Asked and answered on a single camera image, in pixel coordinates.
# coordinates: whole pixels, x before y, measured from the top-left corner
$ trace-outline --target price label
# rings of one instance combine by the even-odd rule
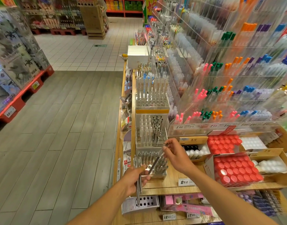
[[[178,186],[196,186],[189,178],[179,178]]]
[[[117,161],[117,174],[116,174],[116,182],[121,178],[121,158]]]
[[[36,88],[38,88],[39,87],[39,82],[38,81],[35,81],[33,84],[32,84],[32,88],[34,89],[34,90],[36,90]]]
[[[163,215],[163,218],[162,218],[163,221],[175,220],[175,219],[176,219],[176,214],[175,213],[165,214],[165,215]]]
[[[4,113],[4,115],[6,115],[6,117],[11,117],[12,114],[14,114],[14,112],[16,111],[16,109],[13,106],[10,106],[6,112]]]
[[[187,218],[188,219],[197,219],[199,218],[200,215],[198,213],[190,213],[190,212],[187,212]]]

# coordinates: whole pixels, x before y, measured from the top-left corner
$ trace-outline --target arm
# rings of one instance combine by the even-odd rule
[[[136,192],[135,182],[145,169],[145,166],[137,169],[128,168],[124,176],[111,189],[67,225],[111,224],[124,200]],[[145,185],[149,179],[148,176],[145,180],[142,179],[142,184]]]
[[[226,225],[277,225],[271,218],[200,171],[175,138],[168,139],[165,143],[169,145],[164,153],[173,167],[199,187]]]

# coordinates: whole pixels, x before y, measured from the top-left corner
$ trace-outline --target open white box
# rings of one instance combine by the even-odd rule
[[[149,59],[148,48],[143,46],[128,46],[128,67],[137,69],[138,63],[147,64]]]

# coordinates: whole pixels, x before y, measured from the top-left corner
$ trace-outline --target floor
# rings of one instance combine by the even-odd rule
[[[111,187],[118,54],[142,20],[109,19],[104,40],[36,36],[56,71],[0,131],[0,225],[63,225]]]

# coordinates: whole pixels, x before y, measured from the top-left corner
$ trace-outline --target gray wood tile floor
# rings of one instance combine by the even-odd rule
[[[0,225],[62,225],[108,190],[122,76],[56,71],[0,130]]]

